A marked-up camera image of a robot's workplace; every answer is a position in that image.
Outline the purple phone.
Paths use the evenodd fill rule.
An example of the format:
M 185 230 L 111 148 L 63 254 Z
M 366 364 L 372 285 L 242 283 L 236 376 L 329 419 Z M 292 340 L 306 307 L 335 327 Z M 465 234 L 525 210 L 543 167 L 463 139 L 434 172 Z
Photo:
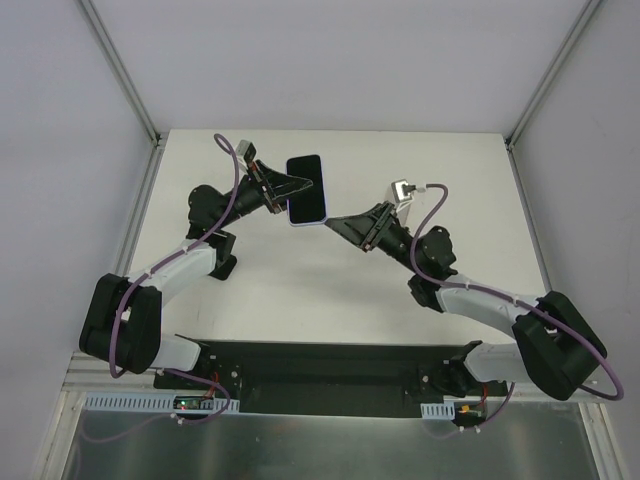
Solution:
M 289 222 L 293 226 L 322 224 L 328 217 L 321 157 L 311 154 L 290 158 L 286 173 L 311 182 L 301 193 L 288 201 Z

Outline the clear phone case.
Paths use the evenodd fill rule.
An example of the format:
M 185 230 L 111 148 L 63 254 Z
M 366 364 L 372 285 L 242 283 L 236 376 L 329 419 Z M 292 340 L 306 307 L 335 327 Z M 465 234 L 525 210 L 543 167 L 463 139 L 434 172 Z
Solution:
M 414 192 L 414 196 L 413 196 L 412 200 L 410 200 L 408 202 L 396 204 L 394 202 L 394 199 L 393 199 L 393 196 L 392 196 L 391 184 L 390 184 L 389 188 L 387 189 L 385 200 L 389 201 L 394 206 L 396 217 L 398 218 L 398 221 L 399 221 L 400 225 L 402 227 L 405 227 L 406 223 L 407 223 L 408 215 L 409 215 L 409 208 L 410 208 L 411 203 L 414 200 L 414 196 L 415 196 L 417 190 Z

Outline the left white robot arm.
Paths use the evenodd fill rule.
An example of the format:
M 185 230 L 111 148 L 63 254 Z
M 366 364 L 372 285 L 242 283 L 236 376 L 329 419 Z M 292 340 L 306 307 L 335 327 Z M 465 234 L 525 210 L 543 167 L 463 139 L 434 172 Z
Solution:
M 185 240 L 155 264 L 127 276 L 106 274 L 96 284 L 79 338 L 81 352 L 106 361 L 117 373 L 174 369 L 188 388 L 204 387 L 210 363 L 195 340 L 162 331 L 164 307 L 192 282 L 206 276 L 224 281 L 237 264 L 235 236 L 227 225 L 265 207 L 283 212 L 290 199 L 309 190 L 309 179 L 249 162 L 236 189 L 221 193 L 209 185 L 189 197 Z

